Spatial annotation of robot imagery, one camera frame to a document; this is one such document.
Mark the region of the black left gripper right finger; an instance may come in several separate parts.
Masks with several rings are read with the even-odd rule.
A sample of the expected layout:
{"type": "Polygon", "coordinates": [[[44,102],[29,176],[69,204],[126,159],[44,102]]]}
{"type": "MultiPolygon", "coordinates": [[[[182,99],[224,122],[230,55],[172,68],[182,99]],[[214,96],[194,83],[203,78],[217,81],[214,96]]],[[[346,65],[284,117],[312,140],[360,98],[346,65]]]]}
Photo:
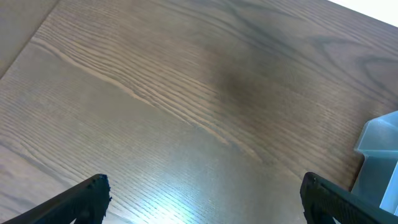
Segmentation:
{"type": "Polygon", "coordinates": [[[308,224],[397,224],[395,215],[313,172],[304,175],[300,198],[308,224]]]}

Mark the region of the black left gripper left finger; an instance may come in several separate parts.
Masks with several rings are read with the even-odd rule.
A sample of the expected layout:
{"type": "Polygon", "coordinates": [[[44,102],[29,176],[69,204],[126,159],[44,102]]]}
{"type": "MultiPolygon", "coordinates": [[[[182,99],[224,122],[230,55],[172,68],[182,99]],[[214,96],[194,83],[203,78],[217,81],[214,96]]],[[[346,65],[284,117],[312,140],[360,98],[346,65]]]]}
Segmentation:
{"type": "Polygon", "coordinates": [[[110,190],[108,176],[95,174],[4,224],[102,224],[110,190]]]}

